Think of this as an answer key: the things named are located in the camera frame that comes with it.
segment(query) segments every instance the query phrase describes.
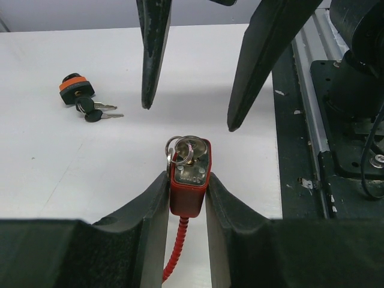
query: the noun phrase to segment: silver key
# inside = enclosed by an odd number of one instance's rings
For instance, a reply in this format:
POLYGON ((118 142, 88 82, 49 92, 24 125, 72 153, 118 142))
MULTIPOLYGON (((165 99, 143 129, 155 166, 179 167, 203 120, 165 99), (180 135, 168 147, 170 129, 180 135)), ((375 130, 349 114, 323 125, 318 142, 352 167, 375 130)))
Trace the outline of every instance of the silver key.
POLYGON ((107 114, 107 113, 101 114, 101 119, 120 118, 120 117, 124 117, 124 114, 107 114))
POLYGON ((101 102, 95 102, 95 109, 103 109, 103 110, 116 110, 118 107, 114 105, 105 105, 101 102))

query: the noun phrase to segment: key ring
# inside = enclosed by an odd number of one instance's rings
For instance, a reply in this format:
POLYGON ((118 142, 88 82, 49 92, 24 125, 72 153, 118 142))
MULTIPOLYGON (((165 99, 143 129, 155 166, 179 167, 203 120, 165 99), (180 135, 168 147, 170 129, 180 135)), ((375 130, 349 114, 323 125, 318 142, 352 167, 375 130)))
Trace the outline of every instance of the key ring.
POLYGON ((170 138, 166 144, 166 156, 169 157, 169 155, 171 155, 171 159, 170 159, 170 162, 175 164, 175 165, 184 165, 184 164, 187 164, 189 161, 191 161, 193 159, 193 148, 192 148, 192 145, 191 143, 188 143, 187 142, 187 145, 188 145, 188 155, 181 161, 177 162, 177 161, 174 161, 172 158, 173 158, 173 150, 171 151, 171 149, 169 149, 169 145, 171 144, 172 141, 178 139, 178 141, 184 139, 185 137, 181 137, 181 136, 173 136, 172 138, 170 138))
POLYGON ((176 141, 175 143, 175 149, 176 147, 179 145, 179 143, 183 140, 186 140, 187 143, 188 143, 188 139, 191 139, 191 140, 199 140, 201 141, 203 144, 204 144, 204 151, 202 152, 202 154, 206 154, 207 151, 208 151, 208 146, 206 145, 206 143, 200 138, 200 137, 197 137, 197 136, 192 136, 192 135, 187 135, 187 136, 184 136, 184 137, 180 137, 180 138, 177 138, 178 140, 176 141))

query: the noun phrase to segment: white table surface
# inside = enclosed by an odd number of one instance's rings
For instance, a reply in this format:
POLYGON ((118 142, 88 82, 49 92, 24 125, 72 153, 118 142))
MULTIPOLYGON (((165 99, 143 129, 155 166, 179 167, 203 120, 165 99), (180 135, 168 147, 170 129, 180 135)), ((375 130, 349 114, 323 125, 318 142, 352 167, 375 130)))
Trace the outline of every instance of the white table surface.
MULTIPOLYGON (((227 107, 246 25, 171 27, 151 110, 140 104, 139 28, 0 34, 0 218, 81 218, 89 223, 141 192, 166 167, 174 135, 212 143, 212 171, 236 197, 281 217, 272 79, 242 127, 227 107), (58 86, 78 72, 119 119, 90 124, 58 86)), ((178 219, 170 216, 166 260, 178 219)), ((205 209, 163 287, 211 287, 205 209)))

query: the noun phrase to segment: lock with keys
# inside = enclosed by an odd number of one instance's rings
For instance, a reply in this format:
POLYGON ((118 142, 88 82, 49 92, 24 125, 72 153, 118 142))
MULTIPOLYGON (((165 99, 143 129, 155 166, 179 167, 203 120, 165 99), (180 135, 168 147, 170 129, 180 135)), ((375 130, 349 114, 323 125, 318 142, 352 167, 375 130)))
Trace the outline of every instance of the lock with keys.
POLYGON ((211 173, 211 144, 196 136, 175 136, 166 145, 170 178, 170 210, 180 217, 200 214, 211 173), (175 143, 175 154, 169 145, 175 143))
POLYGON ((66 105, 74 105, 79 96, 91 98, 95 94, 91 83, 78 73, 72 73, 64 78, 59 89, 60 96, 66 105))

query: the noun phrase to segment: red coiled cable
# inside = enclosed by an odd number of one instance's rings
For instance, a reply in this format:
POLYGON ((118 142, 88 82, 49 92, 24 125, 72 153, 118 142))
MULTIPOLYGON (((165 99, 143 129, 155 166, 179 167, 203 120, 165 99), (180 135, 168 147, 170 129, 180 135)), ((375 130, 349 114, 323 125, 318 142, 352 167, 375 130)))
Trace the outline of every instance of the red coiled cable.
POLYGON ((189 218, 180 217, 178 234, 176 236, 175 246, 173 247, 172 254, 168 261, 167 266, 163 270, 163 283, 169 278, 173 270, 176 267, 176 264, 179 261, 182 247, 184 245, 185 236, 187 234, 189 218))

